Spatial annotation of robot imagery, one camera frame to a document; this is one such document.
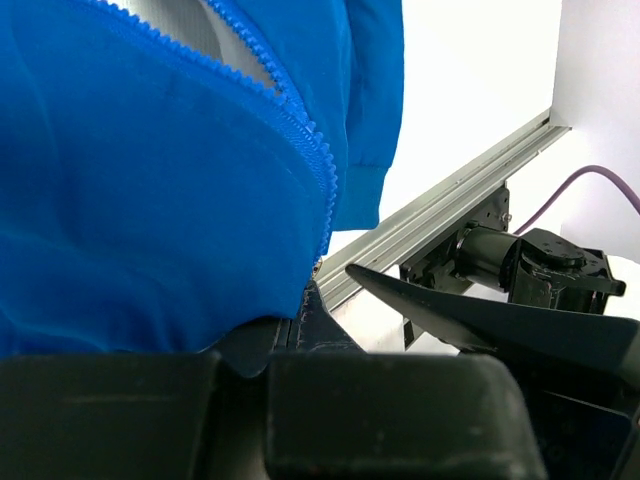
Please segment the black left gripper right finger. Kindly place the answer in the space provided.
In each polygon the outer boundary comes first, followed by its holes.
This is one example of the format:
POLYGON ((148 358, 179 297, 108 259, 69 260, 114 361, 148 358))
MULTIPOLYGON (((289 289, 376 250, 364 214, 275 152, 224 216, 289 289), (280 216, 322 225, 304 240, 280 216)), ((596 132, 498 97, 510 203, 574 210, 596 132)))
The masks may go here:
POLYGON ((543 479, 522 393, 483 355, 274 356, 264 462, 273 479, 543 479))

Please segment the blue white red jacket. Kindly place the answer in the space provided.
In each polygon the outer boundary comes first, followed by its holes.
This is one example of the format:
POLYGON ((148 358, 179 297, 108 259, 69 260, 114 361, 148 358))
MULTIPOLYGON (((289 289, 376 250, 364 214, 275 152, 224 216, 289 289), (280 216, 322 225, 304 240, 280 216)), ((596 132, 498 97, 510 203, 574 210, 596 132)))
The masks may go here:
POLYGON ((5 1, 1 353, 199 352, 378 225, 398 1, 5 1))

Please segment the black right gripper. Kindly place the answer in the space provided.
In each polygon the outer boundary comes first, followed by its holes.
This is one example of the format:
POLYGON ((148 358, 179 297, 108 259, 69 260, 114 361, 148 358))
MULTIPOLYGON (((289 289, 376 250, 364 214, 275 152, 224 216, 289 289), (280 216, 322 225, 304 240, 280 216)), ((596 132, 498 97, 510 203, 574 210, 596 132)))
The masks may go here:
POLYGON ((430 290, 357 264, 346 273, 442 342, 504 360, 550 479, 639 477, 638 321, 430 290))

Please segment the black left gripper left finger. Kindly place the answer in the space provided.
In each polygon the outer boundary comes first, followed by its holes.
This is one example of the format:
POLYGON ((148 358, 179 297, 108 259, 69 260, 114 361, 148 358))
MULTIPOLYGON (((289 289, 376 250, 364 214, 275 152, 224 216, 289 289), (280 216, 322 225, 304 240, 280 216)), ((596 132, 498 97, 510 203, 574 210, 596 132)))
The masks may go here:
POLYGON ((24 355, 1 363, 5 479, 264 479, 263 374, 290 324, 197 354, 24 355))

